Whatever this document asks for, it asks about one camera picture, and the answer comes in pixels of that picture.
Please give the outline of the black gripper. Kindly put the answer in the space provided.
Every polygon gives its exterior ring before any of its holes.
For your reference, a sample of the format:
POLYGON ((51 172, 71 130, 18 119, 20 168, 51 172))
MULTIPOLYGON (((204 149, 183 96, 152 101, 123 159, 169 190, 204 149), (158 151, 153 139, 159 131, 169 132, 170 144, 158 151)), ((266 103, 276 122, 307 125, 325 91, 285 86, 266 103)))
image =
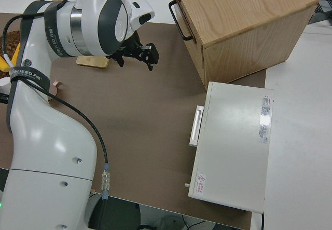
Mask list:
POLYGON ((106 58, 116 60, 120 67, 123 67, 125 63, 123 57, 136 58, 140 61, 144 60, 148 69, 152 71, 153 67, 157 65, 159 61, 157 48, 153 43, 147 44, 144 57, 142 57, 142 46, 138 32, 135 31, 128 39, 122 42, 115 53, 106 56, 106 58))

